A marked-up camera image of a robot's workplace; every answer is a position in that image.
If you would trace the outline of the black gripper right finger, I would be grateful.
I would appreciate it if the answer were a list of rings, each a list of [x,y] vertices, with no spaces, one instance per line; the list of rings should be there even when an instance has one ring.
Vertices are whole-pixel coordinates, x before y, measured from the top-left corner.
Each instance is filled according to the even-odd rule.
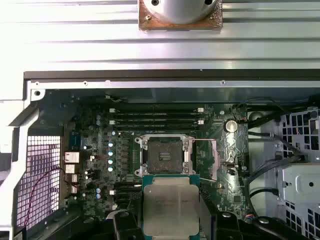
[[[306,240],[280,220],[261,216],[247,223],[228,211],[203,214],[200,229],[207,240]]]

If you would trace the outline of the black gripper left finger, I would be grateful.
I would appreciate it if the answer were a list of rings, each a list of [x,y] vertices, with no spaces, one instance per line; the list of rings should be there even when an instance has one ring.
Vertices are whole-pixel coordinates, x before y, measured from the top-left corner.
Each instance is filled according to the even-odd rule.
[[[79,235],[80,240],[143,240],[144,234],[135,215],[127,210],[113,211],[105,220],[94,220]]]

